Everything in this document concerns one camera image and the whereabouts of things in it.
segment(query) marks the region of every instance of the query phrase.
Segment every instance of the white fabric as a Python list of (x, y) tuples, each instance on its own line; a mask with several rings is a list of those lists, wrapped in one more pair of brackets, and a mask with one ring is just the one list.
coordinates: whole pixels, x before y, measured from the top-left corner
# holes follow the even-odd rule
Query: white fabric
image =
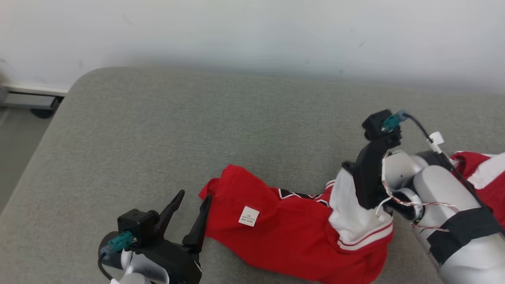
[(493, 156), (482, 162), (475, 172), (467, 179), (476, 190), (488, 186), (499, 175), (505, 172), (505, 153)]
[(330, 207), (333, 212), (328, 221), (339, 233), (338, 245), (344, 250), (358, 250), (393, 232), (393, 218), (382, 208), (377, 216), (375, 209), (366, 210), (359, 205), (352, 175), (344, 169), (333, 184)]

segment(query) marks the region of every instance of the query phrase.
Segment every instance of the red garment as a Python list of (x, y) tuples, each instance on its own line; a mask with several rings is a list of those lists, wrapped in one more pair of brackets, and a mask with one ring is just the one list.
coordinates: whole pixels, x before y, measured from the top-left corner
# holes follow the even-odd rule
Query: red garment
[[(229, 165), (199, 195), (213, 197), (206, 235), (257, 268), (327, 284), (369, 284), (384, 266), (392, 234), (383, 245), (341, 249), (328, 222), (331, 189), (318, 196), (289, 194)], [(260, 212), (254, 226), (238, 222), (245, 206)]]
[(480, 200), (505, 228), (505, 153), (489, 156), (459, 152), (451, 158), (459, 161), (458, 171), (474, 186)]

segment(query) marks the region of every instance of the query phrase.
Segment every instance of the gray table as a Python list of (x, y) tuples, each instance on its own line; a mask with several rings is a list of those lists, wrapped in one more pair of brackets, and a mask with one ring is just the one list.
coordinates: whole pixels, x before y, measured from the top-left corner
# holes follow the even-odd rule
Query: gray table
[[(408, 109), (447, 151), (503, 152), (505, 96), (270, 77), (105, 68), (63, 101), (0, 215), (1, 283), (106, 283), (102, 237), (131, 208), (162, 208), (184, 189), (166, 238), (180, 241), (197, 193), (227, 164), (272, 186), (315, 194), (366, 144), (371, 113)], [(427, 149), (410, 122), (403, 149)], [(395, 220), (377, 283), (437, 283), (408, 222)], [(201, 254), (202, 284), (306, 283), (251, 268), (218, 242)]]

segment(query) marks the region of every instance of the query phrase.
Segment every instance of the black strap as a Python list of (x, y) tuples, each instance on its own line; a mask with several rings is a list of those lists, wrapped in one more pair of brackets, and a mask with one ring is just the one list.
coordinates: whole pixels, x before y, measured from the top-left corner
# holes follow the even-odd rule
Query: black strap
[(502, 232), (500, 224), (487, 208), (460, 211), (442, 226), (449, 232), (435, 231), (428, 238), (430, 253), (442, 266), (460, 248), (471, 240)]

